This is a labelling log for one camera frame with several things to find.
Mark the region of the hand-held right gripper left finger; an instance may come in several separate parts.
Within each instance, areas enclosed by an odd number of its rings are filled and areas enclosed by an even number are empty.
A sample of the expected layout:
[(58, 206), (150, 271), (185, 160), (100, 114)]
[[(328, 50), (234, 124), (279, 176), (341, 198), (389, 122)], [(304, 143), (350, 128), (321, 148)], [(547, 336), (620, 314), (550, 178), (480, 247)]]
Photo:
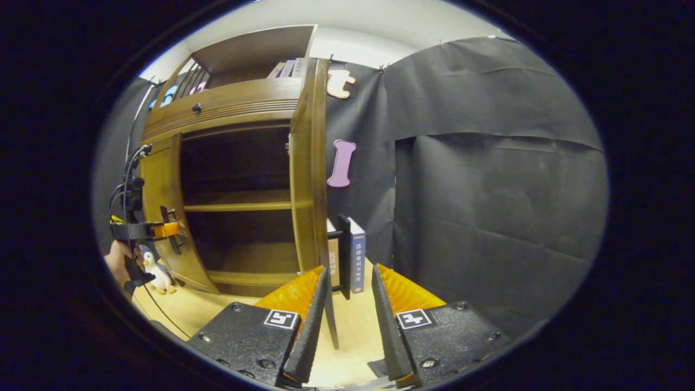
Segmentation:
[(298, 388), (311, 375), (329, 292), (328, 270), (316, 267), (254, 305), (228, 304), (188, 345), (242, 376)]

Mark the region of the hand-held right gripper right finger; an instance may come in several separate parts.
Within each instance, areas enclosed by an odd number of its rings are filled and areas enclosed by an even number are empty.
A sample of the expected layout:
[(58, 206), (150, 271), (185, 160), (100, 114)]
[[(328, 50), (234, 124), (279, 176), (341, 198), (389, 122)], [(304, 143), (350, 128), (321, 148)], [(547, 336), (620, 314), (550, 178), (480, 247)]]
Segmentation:
[(381, 264), (372, 274), (384, 359), (398, 388), (421, 388), (465, 374), (511, 340), (467, 300), (444, 302)]

